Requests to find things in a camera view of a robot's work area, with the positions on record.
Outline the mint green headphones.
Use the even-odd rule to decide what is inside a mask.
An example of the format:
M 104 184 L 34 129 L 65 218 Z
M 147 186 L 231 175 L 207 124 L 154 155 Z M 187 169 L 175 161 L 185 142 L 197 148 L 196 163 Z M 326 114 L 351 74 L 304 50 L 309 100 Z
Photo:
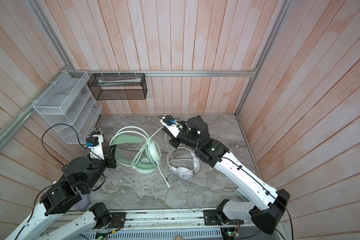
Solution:
M 114 158 L 118 164 L 130 167 L 141 174 L 152 174 L 159 169 L 162 159 L 161 150 L 154 136 L 136 126 L 121 128 L 113 136 L 109 146 L 115 147 Z M 121 145 L 142 144 L 137 154 L 129 159 L 120 152 Z

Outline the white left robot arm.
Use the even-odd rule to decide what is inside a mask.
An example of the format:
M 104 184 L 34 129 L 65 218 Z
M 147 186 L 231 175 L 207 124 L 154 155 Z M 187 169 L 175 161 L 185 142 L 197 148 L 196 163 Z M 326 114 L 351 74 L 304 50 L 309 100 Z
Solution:
M 45 234 L 45 230 L 63 216 L 82 196 L 95 190 L 94 185 L 107 168 L 117 166 L 114 146 L 101 150 L 102 156 L 79 157 L 62 167 L 59 181 L 36 197 L 31 214 L 7 237 L 9 240 L 69 240 L 93 228 L 109 228 L 111 213 L 104 203 L 94 204 L 66 225 Z

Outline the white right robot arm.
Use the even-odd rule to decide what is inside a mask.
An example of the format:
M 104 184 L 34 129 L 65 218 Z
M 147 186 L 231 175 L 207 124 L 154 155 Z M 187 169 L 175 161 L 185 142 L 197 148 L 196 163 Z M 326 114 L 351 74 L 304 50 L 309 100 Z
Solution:
M 227 146 L 211 138 L 208 124 L 201 116 L 183 121 L 166 115 L 161 123 L 172 147 L 178 148 L 180 144 L 190 147 L 203 163 L 227 176 L 246 194 L 248 202 L 222 200 L 210 218 L 212 221 L 219 225 L 234 220 L 249 221 L 265 234 L 275 232 L 282 216 L 288 211 L 290 194 L 286 190 L 277 190 L 265 183 L 246 168 Z

